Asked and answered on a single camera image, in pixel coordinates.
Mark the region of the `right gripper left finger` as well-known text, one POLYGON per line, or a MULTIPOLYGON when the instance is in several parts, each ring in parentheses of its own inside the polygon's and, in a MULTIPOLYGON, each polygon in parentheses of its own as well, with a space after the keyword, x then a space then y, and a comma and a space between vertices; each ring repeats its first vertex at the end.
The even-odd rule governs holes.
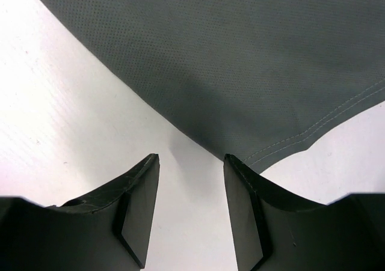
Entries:
POLYGON ((1 198, 2 270, 141 270, 159 181, 150 154, 126 173, 62 206, 1 198))

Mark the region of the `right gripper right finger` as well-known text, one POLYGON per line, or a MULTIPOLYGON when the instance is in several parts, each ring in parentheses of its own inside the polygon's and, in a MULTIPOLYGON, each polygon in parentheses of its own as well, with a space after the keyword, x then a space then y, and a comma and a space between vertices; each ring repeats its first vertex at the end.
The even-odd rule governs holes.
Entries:
POLYGON ((384 195, 352 193, 323 205, 224 157, 239 270, 383 270, 384 195))

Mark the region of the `grey t shirt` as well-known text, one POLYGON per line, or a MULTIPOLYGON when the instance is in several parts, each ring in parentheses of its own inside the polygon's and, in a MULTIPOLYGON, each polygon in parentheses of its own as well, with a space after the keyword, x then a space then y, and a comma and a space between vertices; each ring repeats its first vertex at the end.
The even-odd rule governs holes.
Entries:
POLYGON ((41 0, 215 156, 256 172, 384 100, 384 0, 41 0))

